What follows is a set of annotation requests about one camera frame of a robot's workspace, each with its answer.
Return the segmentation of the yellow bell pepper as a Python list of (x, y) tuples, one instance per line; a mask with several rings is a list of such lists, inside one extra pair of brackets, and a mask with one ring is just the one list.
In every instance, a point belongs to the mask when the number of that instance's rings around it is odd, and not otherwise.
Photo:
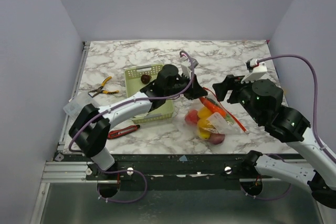
[(212, 114), (213, 114), (213, 112), (205, 106), (202, 107), (197, 112), (197, 116), (198, 116), (199, 119), (208, 119)]

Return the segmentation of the orange toy carrot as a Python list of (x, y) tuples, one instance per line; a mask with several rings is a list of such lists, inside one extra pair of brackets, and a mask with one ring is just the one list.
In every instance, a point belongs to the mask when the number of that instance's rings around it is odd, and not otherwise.
[(207, 97), (200, 97), (199, 100), (212, 113), (219, 113), (222, 117), (226, 117), (226, 111), (218, 106), (212, 99)]

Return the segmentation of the red toy apple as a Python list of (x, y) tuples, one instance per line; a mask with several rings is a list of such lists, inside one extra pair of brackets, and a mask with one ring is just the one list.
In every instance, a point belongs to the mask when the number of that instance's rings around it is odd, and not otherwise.
[(197, 114), (198, 114), (197, 110), (195, 109), (189, 110), (188, 113), (184, 117), (185, 123), (190, 126), (196, 126), (199, 120), (199, 117)]

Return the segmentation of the clear zip bag orange zipper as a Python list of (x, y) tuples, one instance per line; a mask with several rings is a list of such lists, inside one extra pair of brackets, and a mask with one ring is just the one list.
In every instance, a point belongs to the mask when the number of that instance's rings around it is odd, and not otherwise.
[[(226, 111), (225, 118), (222, 117), (219, 113), (213, 113), (207, 119), (214, 127), (214, 129), (212, 130), (212, 133), (225, 134), (225, 137), (229, 135), (249, 134), (249, 130), (233, 114), (231, 114), (227, 109), (225, 109), (218, 101), (214, 99), (212, 100), (218, 106), (220, 106), (222, 109)], [(204, 105), (200, 102), (199, 99), (197, 99), (195, 102), (193, 102), (189, 110), (193, 110), (193, 109), (200, 110), (202, 107), (204, 107)], [(190, 126), (190, 128), (194, 131), (196, 137), (199, 140), (210, 143), (208, 140), (203, 140), (197, 136), (197, 125)]]

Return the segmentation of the yellow toy squash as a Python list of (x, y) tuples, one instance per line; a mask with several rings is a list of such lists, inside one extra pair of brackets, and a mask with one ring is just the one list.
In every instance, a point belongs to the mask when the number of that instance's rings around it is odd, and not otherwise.
[(213, 125), (207, 119), (203, 118), (197, 121), (197, 136), (199, 138), (209, 139), (213, 129)]

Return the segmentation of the purple toy onion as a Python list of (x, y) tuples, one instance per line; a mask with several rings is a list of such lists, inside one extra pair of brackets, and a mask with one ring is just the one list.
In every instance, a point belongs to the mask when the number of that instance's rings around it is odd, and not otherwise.
[(212, 133), (208, 141), (213, 145), (218, 145), (223, 143), (225, 140), (225, 134)]

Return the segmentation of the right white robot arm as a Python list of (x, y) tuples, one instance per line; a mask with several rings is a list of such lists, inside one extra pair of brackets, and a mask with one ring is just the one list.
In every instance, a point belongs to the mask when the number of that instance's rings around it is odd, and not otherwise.
[(223, 101), (230, 92), (230, 104), (239, 103), (252, 119), (282, 143), (296, 150), (311, 168), (298, 167), (275, 160), (258, 151), (244, 158), (241, 171), (249, 178), (257, 174), (281, 179), (299, 186), (326, 207), (335, 208), (335, 153), (325, 153), (315, 139), (310, 122), (296, 109), (282, 105), (283, 90), (269, 79), (242, 83), (241, 76), (228, 75), (213, 85)]

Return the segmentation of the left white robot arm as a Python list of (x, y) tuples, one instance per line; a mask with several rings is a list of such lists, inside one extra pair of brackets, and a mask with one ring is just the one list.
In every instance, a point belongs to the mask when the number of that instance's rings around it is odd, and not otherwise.
[(137, 115), (161, 107), (166, 100), (183, 95), (188, 100), (207, 96), (207, 91), (197, 81), (195, 73), (179, 74), (174, 65), (164, 65), (156, 76), (133, 96), (112, 105), (95, 107), (85, 105), (69, 130), (72, 142), (99, 168), (104, 179), (116, 175), (115, 159), (106, 148), (111, 128)]

